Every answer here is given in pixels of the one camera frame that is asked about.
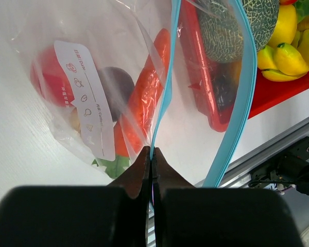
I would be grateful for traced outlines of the orange carrot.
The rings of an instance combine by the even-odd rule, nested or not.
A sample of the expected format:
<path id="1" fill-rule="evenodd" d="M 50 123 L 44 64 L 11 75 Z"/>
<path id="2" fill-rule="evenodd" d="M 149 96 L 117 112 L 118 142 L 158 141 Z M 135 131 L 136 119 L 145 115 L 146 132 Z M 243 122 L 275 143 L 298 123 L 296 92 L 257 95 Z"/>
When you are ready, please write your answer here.
<path id="1" fill-rule="evenodd" d="M 134 90 L 128 100 L 127 107 L 135 120 L 131 124 L 122 115 L 114 127 L 115 152 L 119 156 L 128 157 L 125 138 L 134 152 L 138 153 L 143 145 L 142 137 L 147 137 L 152 125 L 152 118 L 163 91 L 159 76 L 148 56 L 144 68 L 136 82 Z"/>

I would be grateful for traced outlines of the yellow banana bunch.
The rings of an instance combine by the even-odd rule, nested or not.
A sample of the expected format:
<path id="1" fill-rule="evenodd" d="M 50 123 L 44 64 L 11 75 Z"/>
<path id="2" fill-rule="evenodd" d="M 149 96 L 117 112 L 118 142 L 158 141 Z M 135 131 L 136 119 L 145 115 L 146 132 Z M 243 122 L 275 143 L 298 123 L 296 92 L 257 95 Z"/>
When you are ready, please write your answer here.
<path id="1" fill-rule="evenodd" d="M 294 81 L 309 72 L 309 1 L 280 1 L 276 26 L 257 53 L 257 66 L 273 82 Z"/>

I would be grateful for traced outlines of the dark purple passion fruit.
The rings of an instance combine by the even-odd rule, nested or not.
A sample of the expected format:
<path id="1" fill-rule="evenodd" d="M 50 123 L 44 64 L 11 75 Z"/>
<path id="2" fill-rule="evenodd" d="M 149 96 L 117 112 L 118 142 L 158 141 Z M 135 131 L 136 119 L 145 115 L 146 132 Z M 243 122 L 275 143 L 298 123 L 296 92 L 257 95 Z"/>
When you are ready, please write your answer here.
<path id="1" fill-rule="evenodd" d="M 108 102 L 112 120 L 117 122 L 134 90 L 133 80 L 126 71 L 118 67 L 104 67 L 97 72 Z"/>

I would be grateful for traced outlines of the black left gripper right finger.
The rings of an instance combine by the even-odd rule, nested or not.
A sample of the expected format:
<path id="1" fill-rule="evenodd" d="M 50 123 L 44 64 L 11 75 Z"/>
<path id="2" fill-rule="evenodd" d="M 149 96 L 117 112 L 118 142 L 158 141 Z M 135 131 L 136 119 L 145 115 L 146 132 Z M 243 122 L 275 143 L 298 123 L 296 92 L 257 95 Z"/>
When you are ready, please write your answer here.
<path id="1" fill-rule="evenodd" d="M 302 246 L 287 204 L 268 189 L 196 188 L 155 148 L 157 246 Z"/>

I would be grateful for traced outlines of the clear zip top bag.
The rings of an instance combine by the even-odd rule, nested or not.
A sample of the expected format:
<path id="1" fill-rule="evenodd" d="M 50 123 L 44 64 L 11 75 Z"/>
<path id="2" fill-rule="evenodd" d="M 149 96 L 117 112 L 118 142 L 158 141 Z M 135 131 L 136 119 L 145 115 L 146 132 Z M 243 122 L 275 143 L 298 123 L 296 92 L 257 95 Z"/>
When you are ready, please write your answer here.
<path id="1" fill-rule="evenodd" d="M 75 156 L 114 180 L 159 148 L 218 187 L 256 78 L 241 1 L 0 1 L 0 25 Z"/>

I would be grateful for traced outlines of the red apple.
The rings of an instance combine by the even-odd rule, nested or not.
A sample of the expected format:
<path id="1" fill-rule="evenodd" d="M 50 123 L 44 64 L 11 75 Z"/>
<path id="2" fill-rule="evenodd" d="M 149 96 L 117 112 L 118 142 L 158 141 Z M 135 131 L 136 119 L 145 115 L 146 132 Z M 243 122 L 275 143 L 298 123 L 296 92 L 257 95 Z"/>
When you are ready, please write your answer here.
<path id="1" fill-rule="evenodd" d="M 75 99 L 70 82 L 60 66 L 53 46 L 45 48 L 33 60 L 30 81 L 36 91 L 48 102 L 69 108 Z"/>

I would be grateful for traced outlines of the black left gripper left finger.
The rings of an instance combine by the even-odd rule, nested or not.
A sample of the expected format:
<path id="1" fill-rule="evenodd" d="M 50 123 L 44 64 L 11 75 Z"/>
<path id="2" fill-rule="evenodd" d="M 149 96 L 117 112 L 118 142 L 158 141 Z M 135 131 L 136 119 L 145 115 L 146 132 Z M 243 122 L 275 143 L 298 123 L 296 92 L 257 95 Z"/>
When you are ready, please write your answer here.
<path id="1" fill-rule="evenodd" d="M 106 186 L 20 186 L 0 202 L 0 246 L 146 246 L 150 149 Z"/>

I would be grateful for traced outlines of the green leafy vegetable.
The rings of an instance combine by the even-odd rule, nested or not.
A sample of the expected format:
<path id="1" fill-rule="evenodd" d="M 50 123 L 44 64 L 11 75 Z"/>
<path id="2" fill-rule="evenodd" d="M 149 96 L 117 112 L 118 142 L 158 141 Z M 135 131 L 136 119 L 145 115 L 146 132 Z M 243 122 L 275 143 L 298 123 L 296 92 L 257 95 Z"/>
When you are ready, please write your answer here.
<path id="1" fill-rule="evenodd" d="M 114 161 L 107 161 L 103 159 L 96 158 L 92 162 L 92 166 L 101 169 L 105 172 L 111 179 L 117 179 L 122 175 L 130 166 L 130 159 L 128 157 L 119 156 L 115 157 Z"/>

